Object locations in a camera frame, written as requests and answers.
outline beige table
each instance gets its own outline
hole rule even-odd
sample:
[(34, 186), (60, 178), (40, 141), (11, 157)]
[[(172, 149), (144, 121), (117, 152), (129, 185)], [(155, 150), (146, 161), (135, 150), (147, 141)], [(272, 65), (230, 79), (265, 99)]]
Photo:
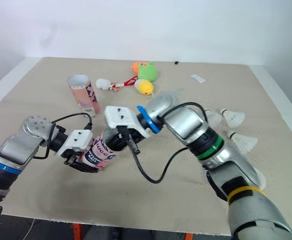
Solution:
[[(123, 82), (133, 76), (132, 61), (74, 58), (43, 58), (0, 103), (0, 144), (18, 131), (23, 119), (40, 114), (51, 120), (78, 112), (66, 79), (86, 73)], [(154, 94), (177, 91), (181, 101), (205, 107), (228, 108), (246, 113), (236, 131), (258, 138), (248, 153), (250, 162), (266, 177), (265, 192), (292, 227), (292, 132), (260, 82), (245, 65), (156, 62), (159, 77)], [(198, 74), (206, 81), (191, 79)], [(96, 90), (107, 105), (145, 105), (151, 97), (133, 87), (120, 92)], [(60, 123), (69, 133), (86, 124), (83, 117)], [(106, 127), (103, 114), (94, 119), (93, 134)], [(217, 131), (225, 135), (222, 124)], [(183, 146), (166, 129), (139, 144), (140, 159), (147, 173), (157, 178), (168, 158)], [(190, 152), (181, 153), (161, 184), (147, 182), (126, 149), (104, 171), (76, 171), (53, 156), (34, 159), (13, 184), (3, 201), (7, 215), (62, 222), (98, 224), (138, 229), (229, 235), (227, 204), (205, 183), (203, 170)]]

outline pink can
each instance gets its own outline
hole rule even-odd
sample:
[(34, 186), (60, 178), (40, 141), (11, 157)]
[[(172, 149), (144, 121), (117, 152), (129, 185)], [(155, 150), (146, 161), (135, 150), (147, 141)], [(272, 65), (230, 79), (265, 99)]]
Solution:
[(69, 77), (67, 83), (83, 113), (96, 116), (98, 102), (90, 78), (86, 74), (79, 73)]
[(93, 140), (92, 147), (81, 156), (80, 162), (102, 170), (120, 153), (110, 150), (105, 144), (103, 136), (104, 132)]

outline yellow tape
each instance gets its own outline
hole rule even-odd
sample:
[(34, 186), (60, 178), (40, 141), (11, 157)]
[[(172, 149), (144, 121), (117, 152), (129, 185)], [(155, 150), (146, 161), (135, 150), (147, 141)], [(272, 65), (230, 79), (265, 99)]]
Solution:
[(239, 194), (240, 192), (243, 192), (243, 191), (246, 191), (246, 190), (253, 190), (253, 191), (259, 192), (259, 193), (263, 194), (267, 198), (266, 194), (262, 190), (260, 190), (258, 187), (255, 187), (255, 186), (241, 186), (241, 187), (236, 188), (235, 190), (231, 191), (230, 194), (228, 194), (228, 196), (227, 196), (228, 204), (230, 204), (230, 200), (232, 199), (232, 197), (234, 197), (234, 195)]

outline yellow ball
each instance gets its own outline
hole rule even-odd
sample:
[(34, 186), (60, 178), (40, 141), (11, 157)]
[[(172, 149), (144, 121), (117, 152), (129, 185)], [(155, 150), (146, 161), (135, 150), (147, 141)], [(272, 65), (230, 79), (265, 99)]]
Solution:
[(135, 88), (138, 92), (144, 95), (150, 95), (154, 90), (153, 84), (146, 79), (138, 79), (135, 82)]

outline green ring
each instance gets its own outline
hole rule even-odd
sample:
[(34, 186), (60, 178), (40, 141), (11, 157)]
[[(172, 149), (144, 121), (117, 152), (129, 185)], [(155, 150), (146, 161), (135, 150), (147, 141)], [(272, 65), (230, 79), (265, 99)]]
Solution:
[(219, 147), (221, 146), (222, 143), (223, 143), (223, 139), (220, 136), (218, 136), (218, 138), (217, 138), (216, 142), (213, 144), (213, 146), (211, 146), (207, 151), (203, 152), (202, 154), (197, 155), (196, 157), (199, 160), (208, 157), (209, 155), (214, 153), (217, 149), (219, 149)]

